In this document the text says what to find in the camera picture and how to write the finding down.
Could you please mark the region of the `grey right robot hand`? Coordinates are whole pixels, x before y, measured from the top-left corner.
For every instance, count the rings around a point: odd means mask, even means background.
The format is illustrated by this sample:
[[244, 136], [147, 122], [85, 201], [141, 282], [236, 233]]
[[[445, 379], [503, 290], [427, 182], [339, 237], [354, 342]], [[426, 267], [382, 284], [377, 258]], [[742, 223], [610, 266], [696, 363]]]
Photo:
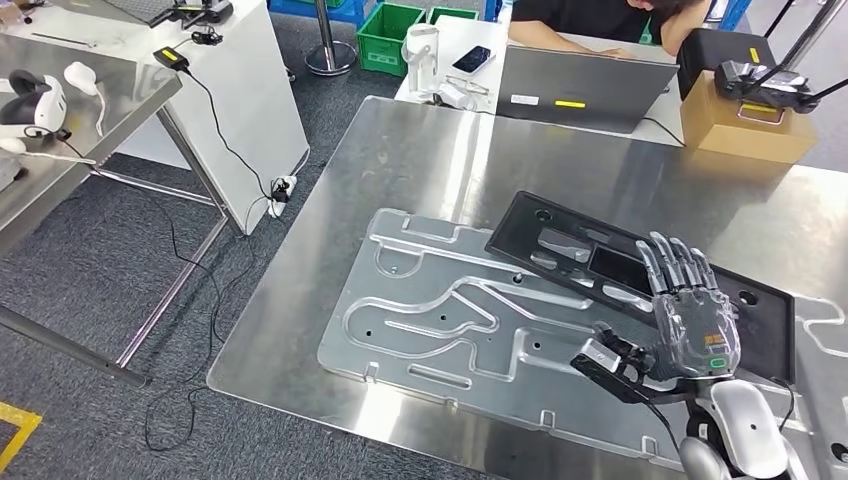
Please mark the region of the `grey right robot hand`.
[[737, 313], [705, 256], [658, 231], [636, 248], [647, 269], [659, 340], [640, 346], [598, 322], [594, 339], [655, 381], [734, 374], [741, 360]]

